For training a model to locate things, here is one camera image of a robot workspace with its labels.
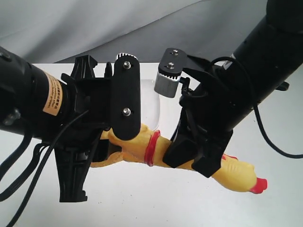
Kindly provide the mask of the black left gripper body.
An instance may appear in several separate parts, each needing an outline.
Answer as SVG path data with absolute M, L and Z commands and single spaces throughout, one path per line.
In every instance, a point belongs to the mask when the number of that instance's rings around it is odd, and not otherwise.
M 53 83 L 53 113 L 60 133 L 55 151 L 90 151 L 109 126 L 111 69 L 96 77 L 98 62 L 90 55 L 76 57 L 71 74 L 63 73 Z

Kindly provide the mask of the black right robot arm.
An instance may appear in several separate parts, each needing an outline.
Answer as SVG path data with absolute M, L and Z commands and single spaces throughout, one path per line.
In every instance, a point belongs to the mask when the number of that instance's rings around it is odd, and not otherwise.
M 234 127 L 303 62 L 303 3 L 269 0 L 266 15 L 229 57 L 212 61 L 166 49 L 155 92 L 173 98 L 182 86 L 181 114 L 163 162 L 172 168 L 191 162 L 205 177 L 221 167 Z

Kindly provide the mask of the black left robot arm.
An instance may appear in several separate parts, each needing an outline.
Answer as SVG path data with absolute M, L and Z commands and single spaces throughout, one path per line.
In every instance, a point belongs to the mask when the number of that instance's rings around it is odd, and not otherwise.
M 83 185 L 99 144 L 109 128 L 113 68 L 106 64 L 102 78 L 91 56 L 78 57 L 71 75 L 55 78 L 23 58 L 0 50 L 0 128 L 23 135 L 18 148 L 1 164 L 4 176 L 21 157 L 31 139 L 40 139 L 25 170 L 1 194 L 8 199 L 33 173 L 40 174 L 46 159 L 41 148 L 55 153 L 60 202 L 87 200 Z

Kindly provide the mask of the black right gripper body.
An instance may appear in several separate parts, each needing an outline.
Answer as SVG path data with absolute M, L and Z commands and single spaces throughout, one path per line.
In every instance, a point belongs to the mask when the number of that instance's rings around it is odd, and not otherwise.
M 233 130 L 223 118 L 230 106 L 230 89 L 221 79 L 222 66 L 192 55 L 182 58 L 182 107 L 174 132 L 174 151 L 224 151 Z

